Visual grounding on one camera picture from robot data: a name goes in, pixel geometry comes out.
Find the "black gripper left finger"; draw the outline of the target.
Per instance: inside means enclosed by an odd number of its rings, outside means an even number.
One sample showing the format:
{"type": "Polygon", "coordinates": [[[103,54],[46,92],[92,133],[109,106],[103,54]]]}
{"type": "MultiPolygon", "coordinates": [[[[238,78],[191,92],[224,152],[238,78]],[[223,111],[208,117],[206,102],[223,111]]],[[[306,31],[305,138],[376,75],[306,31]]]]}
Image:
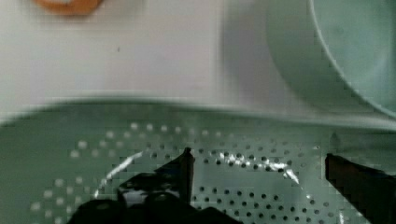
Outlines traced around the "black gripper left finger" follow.
{"type": "Polygon", "coordinates": [[[127,207],[141,204],[151,193],[167,192],[183,203],[191,201],[195,158],[186,147],[175,159],[149,173],[139,173],[117,187],[117,199],[127,207]]]}

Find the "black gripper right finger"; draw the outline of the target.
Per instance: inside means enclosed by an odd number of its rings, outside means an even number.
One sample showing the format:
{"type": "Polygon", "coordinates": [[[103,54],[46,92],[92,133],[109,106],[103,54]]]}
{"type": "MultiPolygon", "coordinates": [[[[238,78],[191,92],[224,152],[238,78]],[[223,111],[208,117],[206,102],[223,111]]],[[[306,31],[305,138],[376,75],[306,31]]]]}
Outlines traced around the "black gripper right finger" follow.
{"type": "Polygon", "coordinates": [[[372,224],[395,224],[395,176],[328,154],[325,178],[372,224]]]}

